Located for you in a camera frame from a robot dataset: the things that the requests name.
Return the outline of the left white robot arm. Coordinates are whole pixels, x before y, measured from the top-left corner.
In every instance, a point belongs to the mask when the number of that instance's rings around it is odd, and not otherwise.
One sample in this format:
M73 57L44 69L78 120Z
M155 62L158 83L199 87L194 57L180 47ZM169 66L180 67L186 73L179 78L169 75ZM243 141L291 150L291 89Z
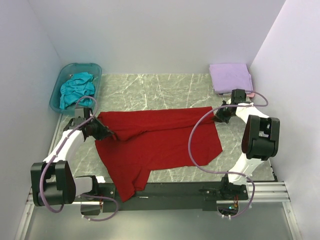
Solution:
M100 195L97 177L73 177L68 161L87 138L101 141L116 134L105 126L89 107L78 107L74 117L63 129L62 137L52 152L42 161L31 166L33 203L37 207L72 204L83 195L88 201Z

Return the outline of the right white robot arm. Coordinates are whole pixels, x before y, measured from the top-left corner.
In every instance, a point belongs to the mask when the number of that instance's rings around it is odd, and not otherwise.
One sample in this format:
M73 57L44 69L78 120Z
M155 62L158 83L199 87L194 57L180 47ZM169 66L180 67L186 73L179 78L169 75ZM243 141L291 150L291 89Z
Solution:
M242 154L229 173L224 175L219 187L221 197L230 200L237 192L244 190L247 177L260 164L278 153L281 122L247 102L244 89L233 89L230 100L224 100L221 106L214 114L215 122L227 124L232 117L237 116L245 123L241 141Z

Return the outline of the red t-shirt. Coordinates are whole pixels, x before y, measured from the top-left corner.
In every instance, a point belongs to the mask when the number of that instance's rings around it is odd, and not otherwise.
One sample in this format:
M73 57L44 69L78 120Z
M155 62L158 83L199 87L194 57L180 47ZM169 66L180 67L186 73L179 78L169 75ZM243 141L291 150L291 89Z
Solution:
M114 137L95 142L96 150L122 202L145 189L151 171L208 165L222 151L213 114L191 133L212 107L101 112L98 119Z

